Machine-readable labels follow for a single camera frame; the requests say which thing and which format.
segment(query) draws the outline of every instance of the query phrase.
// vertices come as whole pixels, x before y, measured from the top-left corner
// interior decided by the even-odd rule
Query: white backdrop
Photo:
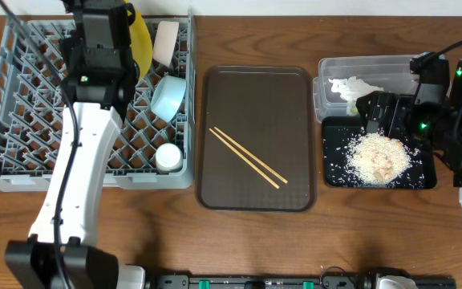
[[[462,0],[132,0],[143,14],[462,16]],[[64,14],[59,0],[6,0],[16,14]]]

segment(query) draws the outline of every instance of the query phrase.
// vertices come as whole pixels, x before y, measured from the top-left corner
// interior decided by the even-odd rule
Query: green light
[[[461,67],[457,68],[456,74],[457,74],[457,76],[462,76],[462,68]]]

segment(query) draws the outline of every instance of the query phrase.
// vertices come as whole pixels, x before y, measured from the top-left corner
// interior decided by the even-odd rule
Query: rectangular tray
[[[153,61],[136,85],[124,128],[115,142],[104,186],[121,189],[183,189],[193,183],[195,154],[196,28],[190,18],[148,18],[152,39],[162,20],[178,21],[180,30],[170,67]],[[67,71],[59,40],[75,26],[71,20],[30,21],[31,38],[60,70]],[[46,191],[61,141],[63,102],[59,88],[35,55],[6,26],[0,47],[0,190]],[[186,78],[188,87],[180,111],[166,124],[149,107],[156,84],[165,75]],[[180,172],[158,174],[155,152],[170,142],[184,153]]]
[[[216,210],[298,212],[316,199],[311,79],[297,67],[214,67],[205,75],[197,199]],[[209,128],[282,175],[274,188]]]
[[[348,177],[352,177],[346,173],[343,167],[347,162],[345,154],[342,150],[348,145],[349,138],[352,133],[358,134],[361,132],[362,124],[359,117],[349,116],[329,116],[322,122],[322,139],[323,141],[323,157],[324,157],[324,179],[326,183],[336,187],[356,187],[353,181],[349,181]],[[409,149],[420,150],[416,157],[411,157],[412,161],[422,161],[422,165],[415,165],[406,170],[401,177],[395,180],[393,188],[396,189],[432,189],[436,186],[436,170],[434,167],[434,157],[432,150],[424,145],[417,145],[415,142],[400,140]]]

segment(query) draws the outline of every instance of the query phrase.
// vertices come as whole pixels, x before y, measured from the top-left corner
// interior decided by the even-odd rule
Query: wooden chopstick
[[[288,181],[282,177],[278,172],[274,171],[274,169],[270,168],[266,163],[258,159],[256,156],[254,156],[250,151],[242,147],[240,144],[238,144],[234,139],[231,138],[231,136],[228,136],[225,134],[225,132],[222,132],[218,127],[215,127],[215,129],[222,135],[225,136],[229,141],[233,143],[233,145],[236,145],[239,149],[241,149],[244,153],[247,153],[249,157],[251,157],[253,160],[257,161],[258,164],[262,165],[266,170],[271,172],[274,176],[278,177],[279,180],[284,182],[285,184],[288,184]]]
[[[251,166],[257,173],[259,173],[262,177],[264,177],[270,184],[272,184],[276,189],[279,189],[279,185],[276,184],[272,179],[270,179],[265,173],[263,173],[256,165],[254,165],[247,157],[242,155],[240,152],[237,151],[229,142],[227,142],[225,139],[222,138],[222,136],[219,136],[215,131],[213,131],[211,128],[209,129],[210,132],[212,132],[216,137],[218,137],[219,140],[221,140],[224,145],[227,145],[228,148],[230,148],[234,153],[236,153],[239,157],[241,157],[242,160],[244,160],[248,165]]]

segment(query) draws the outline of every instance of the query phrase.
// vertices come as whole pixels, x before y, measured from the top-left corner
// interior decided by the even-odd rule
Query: wooden table
[[[0,17],[0,39],[4,18]],[[462,39],[462,18],[197,18],[197,103],[205,72],[217,64],[298,66],[317,76],[325,57],[437,51]],[[462,48],[447,55],[452,69]],[[320,127],[316,125],[317,152]],[[389,266],[413,275],[445,275],[462,288],[462,211],[452,173],[436,161],[431,190],[336,189],[322,179],[304,214],[207,210],[189,189],[104,189],[99,244],[149,273],[320,275]],[[44,193],[0,192],[0,288],[18,284],[5,266],[10,239],[26,239]]]

